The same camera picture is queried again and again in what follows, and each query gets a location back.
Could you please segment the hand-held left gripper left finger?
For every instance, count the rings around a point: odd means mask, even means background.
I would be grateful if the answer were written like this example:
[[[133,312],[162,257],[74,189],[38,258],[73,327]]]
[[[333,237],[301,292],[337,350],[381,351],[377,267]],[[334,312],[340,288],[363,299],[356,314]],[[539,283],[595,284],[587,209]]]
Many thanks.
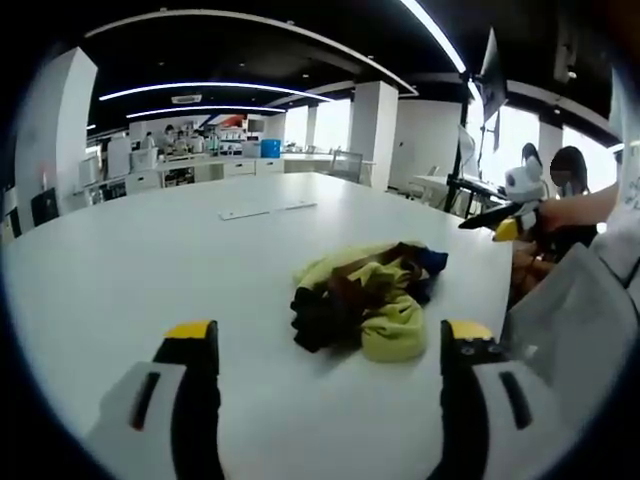
[[[117,479],[221,479],[218,325],[170,329],[100,402],[88,449]]]

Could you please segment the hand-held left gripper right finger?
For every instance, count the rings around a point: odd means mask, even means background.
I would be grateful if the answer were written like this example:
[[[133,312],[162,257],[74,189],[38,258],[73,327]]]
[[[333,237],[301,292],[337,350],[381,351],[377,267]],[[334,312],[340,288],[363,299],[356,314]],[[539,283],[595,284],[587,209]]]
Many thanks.
[[[537,479],[570,450],[554,392],[491,332],[441,323],[442,457],[436,479]]]

